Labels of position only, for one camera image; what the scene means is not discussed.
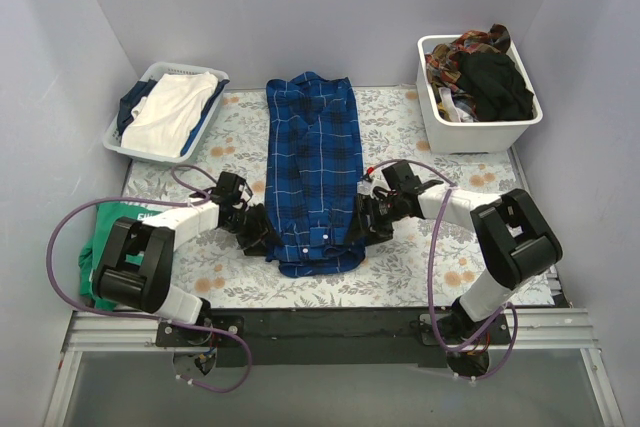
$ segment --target white laundry basket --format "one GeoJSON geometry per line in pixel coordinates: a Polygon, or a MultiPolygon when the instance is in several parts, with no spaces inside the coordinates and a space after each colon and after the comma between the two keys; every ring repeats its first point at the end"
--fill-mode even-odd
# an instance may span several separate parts
{"type": "MultiPolygon", "coordinates": [[[[146,82],[147,80],[160,80],[160,78],[164,74],[181,74],[181,75],[194,75],[194,74],[204,74],[205,72],[210,72],[218,78],[218,81],[228,80],[229,76],[226,72],[222,72],[220,70],[209,69],[206,67],[195,67],[193,65],[183,65],[183,64],[173,64],[171,62],[156,62],[151,67],[147,69],[144,75],[140,78],[141,81],[146,82]]],[[[181,164],[183,162],[188,161],[191,156],[198,150],[198,146],[200,141],[204,138],[204,132],[207,130],[207,126],[210,125],[215,119],[218,117],[220,113],[220,109],[218,108],[218,104],[220,104],[220,100],[222,99],[222,92],[216,100],[213,102],[213,105],[209,109],[209,113],[207,117],[204,119],[202,123],[202,127],[196,134],[196,138],[193,139],[191,146],[186,154],[181,157],[165,157],[163,155],[154,155],[149,154],[147,152],[139,152],[137,150],[125,149],[120,146],[120,135],[118,134],[117,129],[117,120],[118,115],[113,119],[111,125],[104,133],[102,137],[102,144],[109,150],[113,150],[114,152],[118,152],[119,154],[123,154],[131,157],[132,159],[145,160],[147,162],[154,162],[157,164],[181,164]]]]}
{"type": "Polygon", "coordinates": [[[507,55],[516,64],[516,69],[522,74],[527,89],[534,93],[533,119],[513,122],[449,122],[440,117],[436,98],[431,84],[427,81],[427,66],[425,54],[433,52],[438,44],[447,44],[456,40],[459,35],[427,35],[418,41],[418,98],[427,130],[427,137],[431,151],[438,154],[457,154],[470,152],[501,152],[507,150],[530,125],[542,120],[542,110],[535,97],[531,81],[524,70],[522,60],[516,46],[511,43],[507,55]]]}

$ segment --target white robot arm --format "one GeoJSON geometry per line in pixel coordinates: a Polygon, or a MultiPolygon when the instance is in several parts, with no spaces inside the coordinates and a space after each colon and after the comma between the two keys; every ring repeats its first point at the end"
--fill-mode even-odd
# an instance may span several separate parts
{"type": "Polygon", "coordinates": [[[222,172],[210,201],[168,210],[142,221],[126,217],[113,225],[92,276],[96,296],[186,324],[198,323],[207,301],[171,284],[173,252],[198,235],[221,228],[236,234],[246,255],[264,255],[280,239],[262,204],[249,206],[245,179],[222,172]],[[144,253],[138,266],[128,256],[144,253]]]}
{"type": "MultiPolygon", "coordinates": [[[[392,223],[404,217],[434,219],[451,188],[440,181],[422,183],[408,162],[382,171],[386,183],[367,179],[356,202],[350,240],[367,244],[389,240],[392,223]]],[[[486,270],[452,306],[463,337],[491,316],[531,277],[562,258],[562,248],[531,199],[521,189],[481,194],[455,188],[443,220],[475,232],[486,270]]]]}

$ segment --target floral mat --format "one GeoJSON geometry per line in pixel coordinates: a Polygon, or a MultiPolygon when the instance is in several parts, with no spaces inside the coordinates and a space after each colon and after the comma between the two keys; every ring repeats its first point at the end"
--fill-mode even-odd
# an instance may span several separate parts
{"type": "MultiPolygon", "coordinates": [[[[416,159],[435,166],[464,189],[504,193],[518,186],[507,152],[438,155],[429,150],[418,95],[413,88],[354,89],[358,101],[365,168],[391,158],[416,159]]],[[[264,91],[225,94],[220,114],[192,161],[214,176],[222,170],[245,177],[255,202],[264,200],[269,138],[264,91]]],[[[416,173],[423,180],[427,172],[416,173]]],[[[206,185],[201,174],[184,180],[206,185]]],[[[126,195],[184,201],[188,192],[163,166],[134,161],[126,195]]],[[[206,298],[216,308],[410,307],[426,305],[426,261],[433,220],[405,219],[394,239],[367,248],[355,270],[290,279],[277,263],[245,257],[235,237],[211,231],[183,245],[174,255],[172,282],[206,298]]],[[[434,292],[438,306],[450,305],[484,269],[475,235],[443,224],[437,242],[434,292]]],[[[514,298],[519,305],[552,305],[545,275],[534,278],[514,298]]]]}

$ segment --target navy blue clothing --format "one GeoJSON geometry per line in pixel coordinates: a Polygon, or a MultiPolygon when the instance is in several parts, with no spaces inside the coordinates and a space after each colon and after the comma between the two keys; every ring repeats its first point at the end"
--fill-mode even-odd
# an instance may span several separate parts
{"type": "Polygon", "coordinates": [[[116,126],[118,133],[122,135],[125,129],[133,122],[131,111],[138,105],[142,97],[147,97],[158,82],[149,80],[148,82],[138,81],[127,94],[120,99],[120,110],[118,110],[118,119],[116,126]]]}
{"type": "Polygon", "coordinates": [[[364,260],[364,242],[346,245],[363,175],[358,111],[348,78],[305,72],[267,83],[271,123],[265,207],[284,242],[267,260],[289,277],[335,274],[364,260]]]}
{"type": "Polygon", "coordinates": [[[198,135],[198,131],[200,130],[200,128],[202,127],[202,124],[204,123],[204,119],[207,118],[207,115],[211,110],[211,106],[213,105],[215,100],[218,98],[218,96],[222,94],[222,91],[224,90],[224,86],[227,85],[228,83],[229,83],[229,79],[220,80],[218,82],[218,85],[216,86],[216,90],[213,91],[213,94],[211,94],[211,97],[209,97],[209,100],[207,100],[207,103],[204,104],[204,107],[202,108],[202,114],[200,114],[200,120],[198,121],[196,126],[193,129],[191,129],[191,132],[189,133],[189,138],[187,139],[187,142],[184,144],[184,147],[182,147],[182,150],[180,151],[180,155],[184,155],[187,153],[187,151],[189,150],[189,147],[191,147],[191,144],[193,144],[193,141],[195,140],[196,135],[198,135]]]}

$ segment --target white wall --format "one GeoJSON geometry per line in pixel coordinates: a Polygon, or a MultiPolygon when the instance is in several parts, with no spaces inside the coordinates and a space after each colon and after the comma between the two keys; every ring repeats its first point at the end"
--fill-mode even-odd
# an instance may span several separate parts
{"type": "Polygon", "coordinates": [[[640,425],[639,6],[545,0],[520,48],[545,118],[518,148],[628,426],[640,425]]]}
{"type": "Polygon", "coordinates": [[[305,70],[355,85],[415,82],[427,34],[509,26],[519,41],[543,0],[98,0],[138,73],[158,60],[264,87],[305,70]]]}
{"type": "MultiPolygon", "coordinates": [[[[126,164],[100,135],[135,74],[96,0],[0,0],[0,425],[41,425],[70,309],[49,287],[45,247],[81,202],[119,192],[126,164]]],[[[77,292],[75,222],[56,251],[77,292]]]]}

